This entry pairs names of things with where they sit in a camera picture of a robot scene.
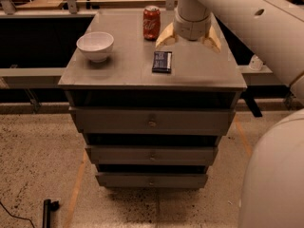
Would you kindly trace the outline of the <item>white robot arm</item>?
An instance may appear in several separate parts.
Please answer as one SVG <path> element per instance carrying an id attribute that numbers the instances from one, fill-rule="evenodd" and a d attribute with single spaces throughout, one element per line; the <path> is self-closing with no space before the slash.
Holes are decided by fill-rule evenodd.
<path id="1" fill-rule="evenodd" d="M 287 0 L 177 0 L 173 25 L 158 46 L 178 36 L 214 48 L 215 15 L 260 60 L 245 81 L 286 86 L 304 100 L 304 9 Z M 304 110 L 273 125 L 256 143 L 243 178 L 238 228 L 304 228 Z"/>

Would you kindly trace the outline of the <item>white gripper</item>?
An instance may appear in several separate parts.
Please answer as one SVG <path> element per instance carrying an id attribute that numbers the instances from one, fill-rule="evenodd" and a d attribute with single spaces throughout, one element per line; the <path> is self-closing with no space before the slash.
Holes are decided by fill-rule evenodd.
<path id="1" fill-rule="evenodd" d="M 211 12 L 198 21 L 190 21 L 182 18 L 177 12 L 173 24 L 170 23 L 160 34 L 155 48 L 170 46 L 178 42 L 178 35 L 189 41 L 197 41 L 202 38 L 202 43 L 215 53 L 221 53 L 221 42 L 213 27 L 211 27 Z"/>

